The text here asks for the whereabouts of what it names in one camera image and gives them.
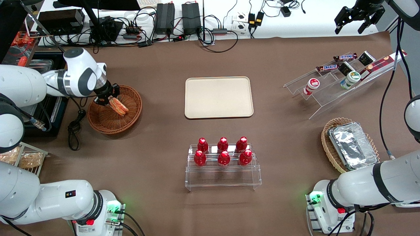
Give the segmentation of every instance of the foil-covered container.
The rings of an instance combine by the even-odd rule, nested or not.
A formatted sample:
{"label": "foil-covered container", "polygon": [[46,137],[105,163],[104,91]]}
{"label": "foil-covered container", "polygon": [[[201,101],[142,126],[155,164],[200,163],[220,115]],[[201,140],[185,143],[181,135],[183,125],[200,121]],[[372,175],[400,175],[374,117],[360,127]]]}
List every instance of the foil-covered container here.
{"label": "foil-covered container", "polygon": [[348,170],[356,170],[378,163],[369,140],[357,122],[351,122],[328,130],[338,155]]}

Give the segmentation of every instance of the brown tabletop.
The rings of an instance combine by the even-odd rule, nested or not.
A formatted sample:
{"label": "brown tabletop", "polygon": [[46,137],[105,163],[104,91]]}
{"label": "brown tabletop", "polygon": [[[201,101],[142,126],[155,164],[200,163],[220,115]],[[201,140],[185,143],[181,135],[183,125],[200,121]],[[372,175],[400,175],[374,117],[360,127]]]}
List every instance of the brown tabletop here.
{"label": "brown tabletop", "polygon": [[[232,43],[216,41],[214,47],[222,50]],[[346,117],[360,122],[374,140],[381,160],[387,160],[378,115],[390,73],[312,120],[308,118],[317,109],[313,102],[292,96],[283,85],[334,55],[365,50],[376,58],[391,54],[389,35],[243,39],[226,53],[206,52],[197,41],[100,49],[93,57],[107,63],[108,79],[139,91],[143,100],[140,119],[125,133],[113,136],[94,131],[84,119],[78,133],[81,149],[73,152],[67,147],[66,127],[76,117],[76,106],[69,103],[56,139],[27,142],[52,154],[44,162],[41,183],[86,179],[94,189],[110,190],[127,204],[126,211],[148,236],[307,236],[305,193],[319,180],[339,176],[320,139],[330,119]],[[254,115],[185,118],[185,80],[210,76],[249,77]],[[408,100],[407,80],[398,67],[383,110],[384,136],[396,157],[419,148],[403,119]],[[253,144],[262,171],[262,185],[255,191],[251,187],[192,192],[185,188],[189,145],[200,137],[214,143],[221,136],[230,142],[247,136]],[[373,235],[418,235],[417,209],[387,206],[373,215]],[[356,231],[345,235],[359,234],[363,216],[356,218]],[[130,220],[127,223],[135,226]],[[21,227],[33,236],[73,235],[62,219]],[[2,235],[20,235],[10,226],[1,225],[0,231]]]}

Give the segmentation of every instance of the wicker basket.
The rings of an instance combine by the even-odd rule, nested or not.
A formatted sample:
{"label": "wicker basket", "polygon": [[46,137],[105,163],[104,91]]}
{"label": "wicker basket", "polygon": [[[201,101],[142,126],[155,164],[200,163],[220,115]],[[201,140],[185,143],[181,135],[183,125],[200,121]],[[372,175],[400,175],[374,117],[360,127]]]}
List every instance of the wicker basket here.
{"label": "wicker basket", "polygon": [[[348,170],[345,168],[344,164],[342,163],[342,160],[341,160],[340,156],[338,155],[333,143],[331,142],[330,137],[328,136],[327,132],[331,127],[344,125],[344,124],[347,124],[347,123],[350,123],[350,122],[352,122],[352,120],[347,119],[347,118],[332,119],[325,125],[324,129],[322,130],[322,134],[321,134],[322,146],[324,147],[325,153],[327,154],[327,157],[330,160],[330,162],[333,164],[333,166],[340,173],[345,173]],[[368,138],[368,140],[370,142],[370,145],[372,146],[373,150],[375,151],[376,156],[379,159],[378,151],[376,150],[376,147],[373,144],[372,139],[369,137],[368,134],[366,134],[366,137]]]}
{"label": "wicker basket", "polygon": [[142,99],[133,88],[120,86],[118,99],[128,108],[125,116],[117,114],[109,105],[101,106],[92,101],[87,111],[90,126],[102,134],[117,134],[130,128],[140,116]]}

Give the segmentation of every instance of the white table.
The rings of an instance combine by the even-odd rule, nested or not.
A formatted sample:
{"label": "white table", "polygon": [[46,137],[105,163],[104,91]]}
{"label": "white table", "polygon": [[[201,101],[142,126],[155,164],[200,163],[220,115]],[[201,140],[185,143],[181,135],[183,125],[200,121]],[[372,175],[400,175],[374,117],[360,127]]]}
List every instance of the white table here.
{"label": "white table", "polygon": [[[67,10],[67,9],[75,9],[76,7],[67,7],[67,8],[53,8],[53,1],[54,0],[45,0],[40,12],[43,11],[50,11],[50,10]],[[181,4],[183,4],[186,0],[173,0],[175,4],[175,18],[182,17],[181,11]],[[220,21],[223,22],[223,18],[226,16],[226,13],[232,6],[235,4],[236,0],[205,0],[205,15],[215,15],[217,16]],[[162,3],[169,2],[169,0],[162,0]],[[257,14],[260,10],[263,0],[251,0],[252,3],[252,13]],[[202,15],[202,0],[198,0],[200,14]],[[275,1],[268,1],[268,3],[272,6],[279,6],[278,3]],[[324,0],[324,1],[316,1],[316,0],[306,0],[304,3],[304,9],[306,14],[302,12],[302,9],[299,7],[298,9],[291,9],[291,16],[290,17],[283,17],[280,13],[277,17],[264,17],[262,21],[262,25],[257,28],[254,33],[255,38],[272,38],[272,37],[283,37],[283,38],[292,38],[292,37],[333,37],[337,36],[334,32],[336,26],[334,19],[337,16],[338,12],[341,10],[343,6],[352,7],[355,3],[355,0]],[[232,17],[237,15],[238,13],[245,13],[249,12],[250,5],[248,0],[238,0],[237,5],[233,10],[230,11],[229,16],[225,18],[225,28],[228,30],[231,29],[232,26]],[[266,14],[270,16],[276,16],[279,13],[279,9],[270,8],[268,6],[264,7],[264,11]],[[85,14],[85,21],[84,21],[84,29],[85,31],[89,28],[89,17],[86,14],[85,10],[83,10]],[[111,17],[124,17],[125,11],[101,11],[99,12],[99,16],[111,16]],[[129,20],[133,20],[134,14],[127,17]],[[143,30],[147,32],[147,35],[150,37],[152,32],[152,19],[149,18],[146,21],[137,22],[139,26],[142,27]],[[356,36],[360,35],[357,32],[357,29],[362,24],[362,21],[355,21],[349,23],[343,27],[340,34],[338,36]],[[210,17],[206,18],[205,27],[209,29],[217,28],[216,20]],[[177,26],[178,29],[182,30],[182,21]],[[32,30],[36,30],[36,24],[32,27]],[[371,25],[361,35],[373,34],[377,33],[378,30],[376,26]],[[65,41],[61,40],[59,37],[55,37],[56,40],[60,43],[65,44]],[[88,42],[89,35],[84,34],[80,37],[80,42]],[[216,36],[216,40],[219,39],[235,39],[236,36],[233,34],[228,34],[226,36]],[[239,38],[249,38],[249,36],[240,36]],[[197,37],[191,37],[190,40],[197,40]],[[119,36],[116,40],[117,43],[127,43],[132,42],[128,40],[124,40],[122,36]]]}

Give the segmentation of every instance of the red emergency button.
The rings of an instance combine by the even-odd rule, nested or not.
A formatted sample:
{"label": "red emergency button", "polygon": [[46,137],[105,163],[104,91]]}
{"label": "red emergency button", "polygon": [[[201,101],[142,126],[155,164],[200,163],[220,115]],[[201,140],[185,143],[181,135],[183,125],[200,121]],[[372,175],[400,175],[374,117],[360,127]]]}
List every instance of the red emergency button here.
{"label": "red emergency button", "polygon": [[93,219],[88,219],[88,220],[86,221],[86,224],[87,224],[87,225],[89,225],[89,226],[92,226],[92,225],[93,225],[93,223],[95,223],[95,220],[93,220]]}
{"label": "red emergency button", "polygon": [[346,213],[346,209],[344,208],[338,208],[337,211],[339,212],[339,214]]}

